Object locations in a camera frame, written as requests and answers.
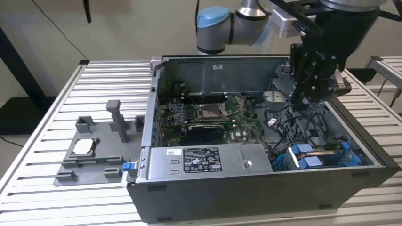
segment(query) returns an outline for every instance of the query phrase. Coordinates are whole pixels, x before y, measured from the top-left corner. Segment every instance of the aluminum slotted surface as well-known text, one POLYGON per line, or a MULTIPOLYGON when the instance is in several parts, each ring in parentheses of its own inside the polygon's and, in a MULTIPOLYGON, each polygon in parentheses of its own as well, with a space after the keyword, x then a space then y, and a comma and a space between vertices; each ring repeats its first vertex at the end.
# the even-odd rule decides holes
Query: aluminum slotted surface
MULTIPOLYGON (((352 92, 339 100, 402 166, 402 120, 348 75, 352 92)), ((91 115, 111 121, 108 99, 120 99, 127 119, 144 114, 148 95, 147 61, 91 61, 80 66, 0 182, 0 226, 140 226, 136 208, 119 183, 53 186, 75 133, 75 119, 91 115)), ((362 226, 402 225, 402 172, 378 188, 364 189, 338 210, 283 213, 193 221, 192 225, 362 226)))

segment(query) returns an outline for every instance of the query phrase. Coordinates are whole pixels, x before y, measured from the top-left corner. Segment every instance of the floor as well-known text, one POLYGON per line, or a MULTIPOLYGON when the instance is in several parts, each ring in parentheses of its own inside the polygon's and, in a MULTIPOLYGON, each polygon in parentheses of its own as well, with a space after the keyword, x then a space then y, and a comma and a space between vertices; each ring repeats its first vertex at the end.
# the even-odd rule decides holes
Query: floor
MULTIPOLYGON (((14 142, 20 145, 24 145, 29 139, 29 134, 26 135, 6 135, 2 136, 8 141, 14 142)), ((12 161, 17 154, 20 153, 21 147, 12 145, 0 139, 0 178, 2 177, 8 167, 12 164, 12 161)))

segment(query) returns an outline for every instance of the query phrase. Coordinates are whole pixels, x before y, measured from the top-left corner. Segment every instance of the robotic arm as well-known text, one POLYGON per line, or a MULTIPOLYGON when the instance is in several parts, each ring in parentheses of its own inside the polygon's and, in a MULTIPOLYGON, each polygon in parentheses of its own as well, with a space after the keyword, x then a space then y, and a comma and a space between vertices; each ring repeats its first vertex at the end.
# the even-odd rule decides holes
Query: robotic arm
MULTIPOLYGON (((295 79, 291 102, 303 109, 308 103, 351 91, 350 83, 340 75, 348 56, 379 16, 395 21, 402 21, 402 17, 380 11, 379 6, 387 0, 270 1, 278 6, 272 11, 271 26, 279 36, 291 33, 284 31, 290 26, 302 36, 302 44, 291 45, 290 56, 295 79)), ((392 1, 400 13, 400 0, 392 1)))

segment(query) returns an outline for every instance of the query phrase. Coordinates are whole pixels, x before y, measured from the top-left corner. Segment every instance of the white label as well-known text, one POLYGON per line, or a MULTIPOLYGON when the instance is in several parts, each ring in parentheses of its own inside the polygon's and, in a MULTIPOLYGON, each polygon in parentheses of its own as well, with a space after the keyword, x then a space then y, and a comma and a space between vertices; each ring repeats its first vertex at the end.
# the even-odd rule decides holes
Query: white label
POLYGON ((276 122, 276 119, 271 119, 271 120, 268 121, 268 126, 272 126, 272 125, 275 124, 275 122, 276 122))
POLYGON ((181 149, 168 149, 165 155, 181 155, 181 149))
POLYGON ((223 65, 212 65, 212 70, 221 70, 223 69, 223 65))

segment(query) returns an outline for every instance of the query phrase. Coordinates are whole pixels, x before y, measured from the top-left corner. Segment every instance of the motherboard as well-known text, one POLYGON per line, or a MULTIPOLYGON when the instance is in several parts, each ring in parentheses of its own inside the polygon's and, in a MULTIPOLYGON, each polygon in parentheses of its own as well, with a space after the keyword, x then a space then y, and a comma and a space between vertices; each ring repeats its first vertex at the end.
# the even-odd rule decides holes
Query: motherboard
POLYGON ((163 146, 266 144, 247 95, 173 98, 160 106, 159 116, 163 146))

